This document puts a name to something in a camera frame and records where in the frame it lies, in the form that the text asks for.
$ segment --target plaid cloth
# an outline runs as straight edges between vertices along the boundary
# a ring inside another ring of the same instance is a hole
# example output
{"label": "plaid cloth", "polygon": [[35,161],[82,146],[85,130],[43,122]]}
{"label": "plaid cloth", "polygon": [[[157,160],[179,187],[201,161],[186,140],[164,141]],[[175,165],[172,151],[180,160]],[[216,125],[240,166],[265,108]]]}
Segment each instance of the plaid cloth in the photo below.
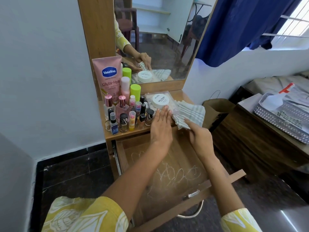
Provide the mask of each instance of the plaid cloth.
{"label": "plaid cloth", "polygon": [[287,114],[285,114],[285,112],[283,111],[279,111],[277,113],[277,116],[279,116],[280,118],[284,119],[285,121],[289,122],[290,124],[296,126],[299,129],[302,129],[302,123],[300,120],[298,119],[294,119],[290,116],[288,116]]}
{"label": "plaid cloth", "polygon": [[178,126],[178,129],[190,129],[189,126],[184,122],[185,118],[202,127],[205,117],[205,107],[202,105],[189,104],[185,101],[175,102],[178,105],[179,113],[173,114],[172,117]]}
{"label": "plaid cloth", "polygon": [[[143,69],[143,71],[149,71],[145,68],[145,64],[143,62],[140,62],[138,65]],[[153,76],[151,82],[165,81],[171,72],[171,70],[167,69],[152,70]],[[132,74],[132,83],[140,83],[137,77],[137,73]]]}

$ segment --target person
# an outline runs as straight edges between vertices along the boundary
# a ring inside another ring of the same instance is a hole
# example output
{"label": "person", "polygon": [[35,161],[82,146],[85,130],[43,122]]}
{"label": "person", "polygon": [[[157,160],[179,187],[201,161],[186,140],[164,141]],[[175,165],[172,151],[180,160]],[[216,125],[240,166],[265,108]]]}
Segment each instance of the person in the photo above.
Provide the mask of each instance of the person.
{"label": "person", "polygon": [[[116,46],[124,53],[132,56],[136,62],[144,62],[146,69],[151,70],[151,57],[147,53],[139,53],[134,49],[130,42],[125,38],[122,32],[119,29],[118,22],[116,20],[116,16],[114,14],[114,25],[115,25],[115,37],[116,37]],[[129,65],[129,68],[133,72],[142,71],[141,68],[135,66],[132,62],[126,60],[122,57],[122,61]]]}
{"label": "person", "polygon": [[[97,199],[60,197],[52,203],[42,231],[126,231],[137,203],[172,144],[171,111],[157,110],[148,150]],[[190,142],[203,163],[222,216],[225,232],[257,232],[258,224],[244,207],[214,154],[208,129],[186,120]]]}

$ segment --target person's left hand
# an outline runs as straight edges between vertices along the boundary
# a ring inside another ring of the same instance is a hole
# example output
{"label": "person's left hand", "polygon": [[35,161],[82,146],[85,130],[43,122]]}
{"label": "person's left hand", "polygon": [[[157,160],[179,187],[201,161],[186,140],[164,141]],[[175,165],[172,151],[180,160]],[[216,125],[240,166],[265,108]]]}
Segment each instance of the person's left hand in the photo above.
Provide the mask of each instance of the person's left hand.
{"label": "person's left hand", "polygon": [[146,69],[152,70],[151,65],[150,65],[151,64],[151,57],[147,53],[138,53],[134,57],[134,59],[138,63],[144,62]]}
{"label": "person's left hand", "polygon": [[167,154],[172,141],[172,111],[165,106],[161,112],[157,109],[150,128],[150,144],[157,144]]}

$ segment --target brown paper bag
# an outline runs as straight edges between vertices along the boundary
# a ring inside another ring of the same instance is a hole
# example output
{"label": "brown paper bag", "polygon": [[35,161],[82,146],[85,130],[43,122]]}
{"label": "brown paper bag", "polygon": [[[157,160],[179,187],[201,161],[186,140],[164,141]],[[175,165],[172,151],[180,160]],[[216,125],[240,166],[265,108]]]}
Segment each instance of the brown paper bag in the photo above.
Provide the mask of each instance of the brown paper bag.
{"label": "brown paper bag", "polygon": [[233,110],[235,104],[225,98],[215,98],[204,101],[205,118],[203,128],[213,131],[221,121]]}

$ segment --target white round container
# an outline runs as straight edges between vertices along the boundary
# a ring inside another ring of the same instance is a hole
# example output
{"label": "white round container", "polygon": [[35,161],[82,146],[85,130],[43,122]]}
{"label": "white round container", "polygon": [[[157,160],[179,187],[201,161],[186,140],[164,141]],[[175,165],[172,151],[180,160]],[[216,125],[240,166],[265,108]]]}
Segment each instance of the white round container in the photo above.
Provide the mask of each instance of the white round container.
{"label": "white round container", "polygon": [[155,94],[152,97],[152,105],[155,108],[162,109],[165,105],[168,105],[170,99],[165,94]]}
{"label": "white round container", "polygon": [[152,73],[149,71],[141,71],[137,74],[137,77],[140,82],[147,83],[152,80]]}

